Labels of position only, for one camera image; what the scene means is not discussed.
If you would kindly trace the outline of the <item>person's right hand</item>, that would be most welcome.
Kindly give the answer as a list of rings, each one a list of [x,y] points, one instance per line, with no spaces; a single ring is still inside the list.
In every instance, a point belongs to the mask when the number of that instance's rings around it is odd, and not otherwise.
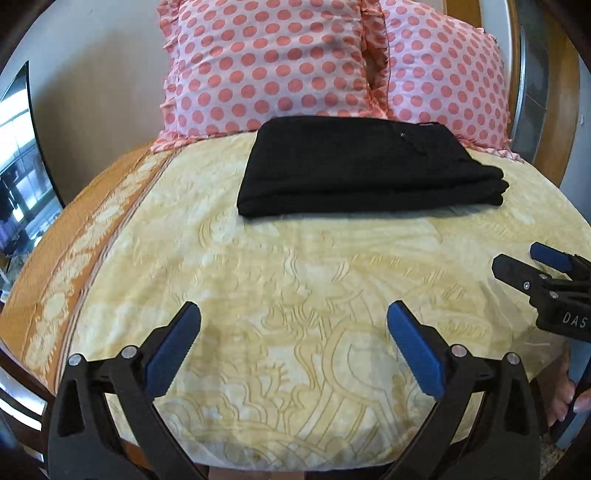
[[[564,421],[568,409],[575,413],[590,410],[590,390],[575,397],[576,386],[568,377],[570,350],[565,348],[541,374],[539,379],[548,426]]]

